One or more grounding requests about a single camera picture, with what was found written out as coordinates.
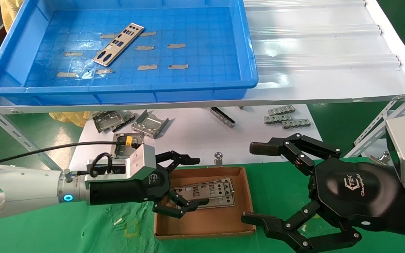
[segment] metal strip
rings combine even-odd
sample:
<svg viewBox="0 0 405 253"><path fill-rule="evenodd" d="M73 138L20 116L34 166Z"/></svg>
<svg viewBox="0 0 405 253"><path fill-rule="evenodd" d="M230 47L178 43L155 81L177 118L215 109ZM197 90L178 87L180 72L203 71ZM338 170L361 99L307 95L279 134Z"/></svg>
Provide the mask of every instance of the metal strip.
<svg viewBox="0 0 405 253"><path fill-rule="evenodd" d="M286 120L292 120L291 116L286 114L286 115L265 116L263 118L263 122L265 124L275 124Z"/></svg>
<svg viewBox="0 0 405 253"><path fill-rule="evenodd" d="M296 109L292 105L286 105L286 106L277 107L277 108L268 110L268 115L271 116L271 115L279 115L279 114L288 114L288 113L292 113L295 111L296 111Z"/></svg>
<svg viewBox="0 0 405 253"><path fill-rule="evenodd" d="M211 107L210 112L228 127L233 128L235 126L235 121L217 107Z"/></svg>
<svg viewBox="0 0 405 253"><path fill-rule="evenodd" d="M282 128L288 129L288 128L308 128L312 124L310 121L306 118L304 119L294 119L294 120L287 120L287 121L282 121L281 122Z"/></svg>
<svg viewBox="0 0 405 253"><path fill-rule="evenodd" d="M99 51L93 58L97 64L105 67L110 65L114 59L143 31L144 27L134 23L128 26L115 37L109 45Z"/></svg>

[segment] yellow plastic bag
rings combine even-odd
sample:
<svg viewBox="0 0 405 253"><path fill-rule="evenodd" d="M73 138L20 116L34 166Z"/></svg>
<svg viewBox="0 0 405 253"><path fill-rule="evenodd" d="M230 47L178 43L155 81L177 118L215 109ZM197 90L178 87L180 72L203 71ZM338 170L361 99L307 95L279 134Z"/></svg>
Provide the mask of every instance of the yellow plastic bag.
<svg viewBox="0 0 405 253"><path fill-rule="evenodd" d="M1 16L3 18L4 28L9 31L12 23L24 0L0 0ZM85 122L90 116L90 112L50 112L50 116L61 122L72 122L78 127L83 128Z"/></svg>

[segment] robotic hand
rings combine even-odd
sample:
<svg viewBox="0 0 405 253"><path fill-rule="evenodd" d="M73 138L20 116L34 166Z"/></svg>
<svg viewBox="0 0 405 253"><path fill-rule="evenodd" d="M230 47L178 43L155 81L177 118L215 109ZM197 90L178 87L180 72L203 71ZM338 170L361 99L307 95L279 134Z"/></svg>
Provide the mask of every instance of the robotic hand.
<svg viewBox="0 0 405 253"><path fill-rule="evenodd" d="M286 221L275 216L244 212L241 220L262 227L266 237L282 240L296 252L323 252L354 246L368 231L405 234L405 117L387 121L388 146L395 166L343 162L340 149L301 134L250 144L251 154L286 157L309 176L311 202ZM302 151L324 159L315 164ZM336 234L306 238L298 232L318 214Z"/></svg>
<svg viewBox="0 0 405 253"><path fill-rule="evenodd" d="M0 165L0 218L64 202L88 205L153 201L153 212L181 218L209 200L187 201L170 190L170 173L179 165L199 163L199 158L174 151L155 155L154 147L142 144L129 159L112 163L101 154L87 171L45 171ZM159 163L172 160L167 167ZM180 209L161 205L169 197Z"/></svg>

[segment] brown cardboard tray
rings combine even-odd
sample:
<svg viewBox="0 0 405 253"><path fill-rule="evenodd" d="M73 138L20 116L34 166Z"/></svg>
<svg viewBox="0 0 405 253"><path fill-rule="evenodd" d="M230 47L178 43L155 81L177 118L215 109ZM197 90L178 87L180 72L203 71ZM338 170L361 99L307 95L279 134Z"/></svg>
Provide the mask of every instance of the brown cardboard tray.
<svg viewBox="0 0 405 253"><path fill-rule="evenodd" d="M170 175L171 187L186 186L222 177L233 183L235 206L209 208L186 213L182 218L155 214L154 236L159 240L251 235L256 226L240 220L242 212L252 212L246 170L243 167L178 169Z"/></svg>

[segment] metal bracket part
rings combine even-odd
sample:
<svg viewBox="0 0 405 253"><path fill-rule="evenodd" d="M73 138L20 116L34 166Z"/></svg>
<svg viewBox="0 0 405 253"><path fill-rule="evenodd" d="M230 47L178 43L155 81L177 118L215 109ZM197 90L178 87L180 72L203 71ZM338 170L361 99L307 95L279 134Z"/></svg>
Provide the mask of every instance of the metal bracket part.
<svg viewBox="0 0 405 253"><path fill-rule="evenodd" d="M384 166L387 166L388 163L392 160L388 151L385 151L384 154L382 154L382 156L379 158L376 158L376 157L370 155L370 157L368 157L368 159L376 164L380 164L380 165L384 165Z"/></svg>
<svg viewBox="0 0 405 253"><path fill-rule="evenodd" d="M291 116L286 114L286 115L273 115L273 116L265 116L263 118L263 122L265 124L276 124L276 123L280 123L283 121L287 121L287 120L292 120Z"/></svg>
<svg viewBox="0 0 405 253"><path fill-rule="evenodd" d="M304 119L294 119L294 120L287 120L281 122L282 128L289 129L289 128L308 128L312 125L310 121L306 118Z"/></svg>
<svg viewBox="0 0 405 253"><path fill-rule="evenodd" d="M228 127L233 128L235 126L235 121L218 109L218 107L210 107L210 112Z"/></svg>
<svg viewBox="0 0 405 253"><path fill-rule="evenodd" d="M134 41L134 39L143 31L144 27L130 23L112 40L103 50L99 51L93 58L97 64L105 67L109 66L114 59Z"/></svg>
<svg viewBox="0 0 405 253"><path fill-rule="evenodd" d="M148 110L145 110L142 115L137 118L135 123L131 125L131 128L134 131L141 132L148 137L156 139L157 135L167 123L168 118L166 120L158 119L154 114L148 113Z"/></svg>
<svg viewBox="0 0 405 253"><path fill-rule="evenodd" d="M296 109L292 105L286 105L268 110L268 115L280 115L295 112Z"/></svg>
<svg viewBox="0 0 405 253"><path fill-rule="evenodd" d="M93 115L92 119L95 122L98 133L106 129L117 131L127 123L132 121L135 116L131 113L123 116L122 111L101 111Z"/></svg>
<svg viewBox="0 0 405 253"><path fill-rule="evenodd" d="M190 184L188 186L176 187L176 188L173 188L173 190L175 190L176 192L182 192L182 189L185 189L185 188L191 188L192 190L194 190L193 187L202 187L203 189L206 189L207 186L218 187L218 190L220 190L224 186L226 195L224 197L213 197L212 196L211 198L209 198L209 203L207 205L198 207L198 209L231 207L231 206L235 205L235 200L234 200L234 195L233 195L233 193L234 193L233 184L232 184L230 177L220 178L215 181L202 182L199 184ZM190 197L188 197L188 200L190 200L190 199L198 200L200 198L201 197L199 197L199 196L195 196L195 197L190 196Z"/></svg>
<svg viewBox="0 0 405 253"><path fill-rule="evenodd" d="M126 142L128 137L132 137L132 143L143 143L143 133L114 134L114 141ZM112 145L110 150L111 157L114 159L129 158L135 152L135 149L129 145Z"/></svg>

